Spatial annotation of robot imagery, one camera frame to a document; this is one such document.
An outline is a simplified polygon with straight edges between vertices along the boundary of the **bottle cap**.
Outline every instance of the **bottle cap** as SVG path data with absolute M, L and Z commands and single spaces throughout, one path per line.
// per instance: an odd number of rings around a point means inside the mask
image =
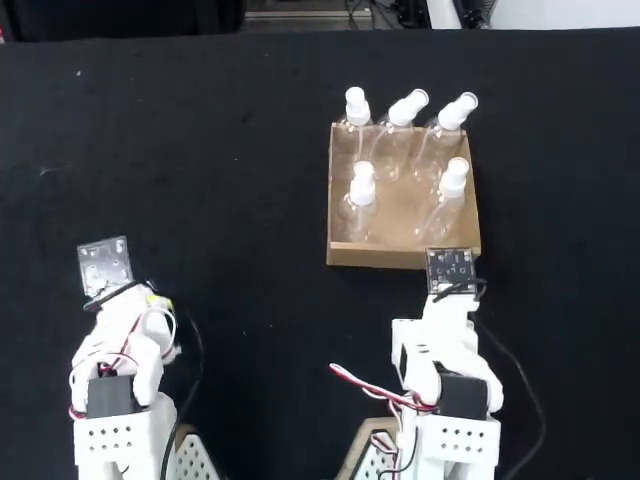
M 404 98 L 401 98 L 389 108 L 389 121 L 398 127 L 406 127 L 416 115 L 429 103 L 429 95 L 424 90 L 416 88 Z
M 369 103 L 360 87 L 351 87 L 344 94 L 347 100 L 346 113 L 349 123 L 358 127 L 366 125 L 371 120 Z
M 471 92 L 464 92 L 440 110 L 438 123 L 446 130 L 457 130 L 476 108 L 478 108 L 478 97 Z
M 356 162 L 353 165 L 353 173 L 354 177 L 349 186 L 349 198 L 360 207 L 370 205 L 376 199 L 373 165 L 369 162 Z
M 445 199 L 458 198 L 464 195 L 464 188 L 467 185 L 467 173 L 469 173 L 469 162 L 462 157 L 455 157 L 449 160 L 447 170 L 440 178 L 438 190 Z

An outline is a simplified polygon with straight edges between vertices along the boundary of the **spray bottle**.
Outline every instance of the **spray bottle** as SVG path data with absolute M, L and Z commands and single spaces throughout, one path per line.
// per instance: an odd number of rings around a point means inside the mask
M 339 127 L 334 131 L 333 176 L 350 179 L 353 165 L 364 160 L 366 148 L 366 129 L 372 125 L 369 103 L 360 87 L 351 87 L 345 93 L 345 114 L 338 120 Z
M 400 178 L 411 148 L 413 120 L 428 103 L 427 92 L 416 89 L 394 103 L 378 122 L 381 129 L 370 155 L 377 180 L 395 182 Z
M 478 97 L 465 92 L 427 122 L 420 148 L 411 159 L 411 174 L 418 182 L 438 184 L 446 162 L 458 153 L 462 143 L 461 125 L 477 107 Z
M 416 243 L 421 245 L 439 245 L 451 235 L 452 227 L 460 217 L 465 201 L 465 187 L 469 162 L 456 157 L 449 160 L 446 171 L 438 184 L 435 208 L 430 202 L 428 211 L 420 212 L 414 230 Z
M 349 192 L 340 203 L 340 234 L 345 241 L 364 243 L 370 240 L 376 214 L 373 166 L 369 162 L 357 162 L 353 173 Z

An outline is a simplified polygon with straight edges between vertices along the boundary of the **black table surface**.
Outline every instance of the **black table surface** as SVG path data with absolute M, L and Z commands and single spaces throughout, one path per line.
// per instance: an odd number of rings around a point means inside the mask
M 549 425 L 519 478 L 622 478 L 640 427 L 638 42 L 624 29 L 0 47 L 3 476 L 75 476 L 67 375 L 92 324 L 75 247 L 115 235 L 200 324 L 187 420 L 229 477 L 335 475 L 384 407 L 327 364 L 398 389 L 390 322 L 426 291 L 422 272 L 324 264 L 329 123 L 358 84 L 375 116 L 427 89 L 419 121 L 478 94 L 480 317 Z M 505 386 L 504 472 L 537 423 L 513 365 L 480 342 Z M 166 373 L 178 404 L 187 367 Z

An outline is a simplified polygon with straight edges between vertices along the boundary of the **cardboard box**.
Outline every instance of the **cardboard box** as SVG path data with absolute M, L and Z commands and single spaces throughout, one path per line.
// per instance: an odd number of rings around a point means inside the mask
M 419 201 L 425 196 L 425 187 L 420 186 L 409 175 L 403 175 L 394 183 L 376 184 L 378 212 L 374 222 L 375 243 L 350 243 L 336 238 L 336 219 L 340 201 L 349 188 L 349 179 L 334 172 L 344 172 L 345 165 L 336 160 L 344 158 L 338 152 L 334 137 L 337 129 L 344 126 L 333 124 L 329 148 L 329 202 L 327 219 L 327 265 L 344 265 L 377 268 L 425 268 L 425 249 L 428 247 L 471 247 L 480 254 L 480 227 L 473 168 L 469 171 L 466 200 L 457 226 L 449 238 L 440 245 L 412 245 L 411 231 L 417 220 Z M 377 126 L 367 127 L 375 131 Z M 423 128 L 416 128 L 413 144 L 419 144 Z M 471 164 L 469 142 L 465 134 L 457 156 L 466 158 Z

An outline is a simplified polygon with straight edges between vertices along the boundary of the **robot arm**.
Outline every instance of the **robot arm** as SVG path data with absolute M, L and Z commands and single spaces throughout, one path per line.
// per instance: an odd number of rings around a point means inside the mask
M 393 480 L 493 480 L 500 422 L 491 414 L 502 408 L 503 389 L 478 354 L 478 336 L 468 319 L 479 306 L 483 291 L 478 289 L 484 284 L 475 277 L 470 249 L 428 250 L 427 278 L 422 318 L 392 322 L 391 359 L 407 395 L 398 398 L 350 377 L 341 367 L 331 368 L 370 396 L 388 400 L 398 420 L 393 468 L 382 470 L 379 477 L 388 473 Z M 369 448 L 377 448 L 375 435 Z M 379 454 L 365 455 L 375 459 Z M 362 471 L 360 475 L 370 476 Z M 356 472 L 355 478 L 362 477 Z
M 171 301 L 132 282 L 124 237 L 78 248 L 87 306 L 96 323 L 69 375 L 75 460 L 80 480 L 157 480 L 177 418 L 159 392 L 174 345 Z M 170 450 L 167 479 L 175 478 Z

